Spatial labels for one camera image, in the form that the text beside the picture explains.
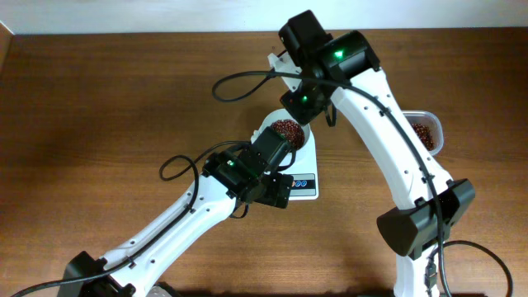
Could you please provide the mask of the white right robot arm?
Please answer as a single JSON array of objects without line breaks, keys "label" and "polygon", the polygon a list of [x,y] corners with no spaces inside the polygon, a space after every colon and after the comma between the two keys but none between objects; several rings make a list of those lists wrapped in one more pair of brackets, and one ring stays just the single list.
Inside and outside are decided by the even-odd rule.
[{"label": "white right robot arm", "polygon": [[286,56],[274,69],[288,92],[281,104],[301,125],[342,113],[389,185],[395,207],[377,220],[396,254],[396,296],[447,296],[444,241],[474,200],[467,179],[454,180],[432,157],[401,111],[380,61],[359,31],[338,38],[311,11],[290,18],[279,37]]}]

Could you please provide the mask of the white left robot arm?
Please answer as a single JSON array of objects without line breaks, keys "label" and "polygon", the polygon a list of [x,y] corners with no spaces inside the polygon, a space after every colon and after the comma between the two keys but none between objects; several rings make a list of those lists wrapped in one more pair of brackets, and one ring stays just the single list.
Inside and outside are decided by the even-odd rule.
[{"label": "white left robot arm", "polygon": [[282,173],[290,142],[265,128],[251,144],[211,154],[199,177],[173,205],[129,242],[100,259],[86,252],[67,266],[80,281],[62,285],[61,296],[145,296],[160,276],[201,235],[253,202],[284,209],[293,177]]}]

